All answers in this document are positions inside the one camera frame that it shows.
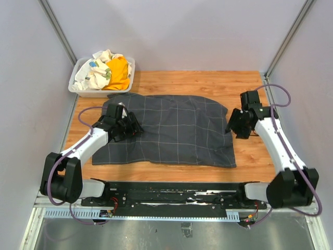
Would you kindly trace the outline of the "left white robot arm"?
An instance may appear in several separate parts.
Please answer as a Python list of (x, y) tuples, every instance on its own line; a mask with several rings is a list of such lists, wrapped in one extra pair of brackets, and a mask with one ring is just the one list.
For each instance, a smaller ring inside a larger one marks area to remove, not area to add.
[(105, 111), (97, 122), (88, 125), (88, 133), (78, 142), (60, 153), (51, 152), (46, 156), (40, 192), (53, 205), (73, 204), (88, 197), (93, 197), (100, 206), (110, 203), (111, 193), (106, 190), (106, 182), (83, 179), (82, 167), (109, 142), (124, 141), (143, 133), (143, 128), (123, 104), (109, 104)]

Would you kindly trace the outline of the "dark grey checked pillowcase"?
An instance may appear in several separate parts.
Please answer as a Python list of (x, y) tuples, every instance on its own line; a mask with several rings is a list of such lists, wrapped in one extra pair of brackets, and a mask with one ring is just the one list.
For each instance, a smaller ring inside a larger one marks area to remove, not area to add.
[(93, 165), (148, 161), (157, 164), (235, 168), (233, 137), (226, 133), (228, 109), (193, 95), (112, 94), (104, 103), (123, 103), (143, 133), (111, 141), (92, 156)]

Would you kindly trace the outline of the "white patterned cloth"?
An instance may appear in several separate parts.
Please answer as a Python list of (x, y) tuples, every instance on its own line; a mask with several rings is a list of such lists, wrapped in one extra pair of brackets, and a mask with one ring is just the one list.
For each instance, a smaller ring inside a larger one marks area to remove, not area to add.
[[(103, 90), (111, 77), (106, 63), (119, 56), (123, 55), (114, 54), (108, 49), (93, 54), (93, 57), (85, 62), (74, 76), (72, 89), (77, 91)], [(128, 65), (130, 78), (132, 64), (128, 62)]]

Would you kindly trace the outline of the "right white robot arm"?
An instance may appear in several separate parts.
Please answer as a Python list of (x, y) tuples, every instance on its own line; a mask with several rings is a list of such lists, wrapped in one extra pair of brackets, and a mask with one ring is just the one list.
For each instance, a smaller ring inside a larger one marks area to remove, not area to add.
[(236, 194), (236, 203), (248, 208), (254, 200), (273, 208), (302, 207), (311, 204), (319, 175), (309, 169), (286, 138), (279, 116), (271, 106), (263, 106), (256, 90), (240, 95), (241, 109), (235, 108), (226, 127), (238, 139), (248, 139), (255, 132), (263, 141), (275, 167), (270, 183), (245, 182)]

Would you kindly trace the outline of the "yellow cloth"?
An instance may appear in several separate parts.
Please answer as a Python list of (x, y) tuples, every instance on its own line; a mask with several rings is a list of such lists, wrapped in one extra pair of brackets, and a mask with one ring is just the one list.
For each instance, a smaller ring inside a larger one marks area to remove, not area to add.
[(111, 77), (109, 83), (103, 90), (127, 90), (130, 85), (128, 61), (124, 56), (119, 56), (107, 62)]

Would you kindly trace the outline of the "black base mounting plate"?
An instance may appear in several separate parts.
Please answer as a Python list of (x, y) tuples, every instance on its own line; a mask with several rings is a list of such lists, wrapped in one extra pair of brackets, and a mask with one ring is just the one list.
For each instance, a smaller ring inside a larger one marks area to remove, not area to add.
[(252, 216), (267, 205), (245, 197), (241, 183), (107, 182), (101, 197), (87, 197), (82, 206), (112, 207), (116, 216), (163, 219), (226, 219), (227, 211), (249, 210)]

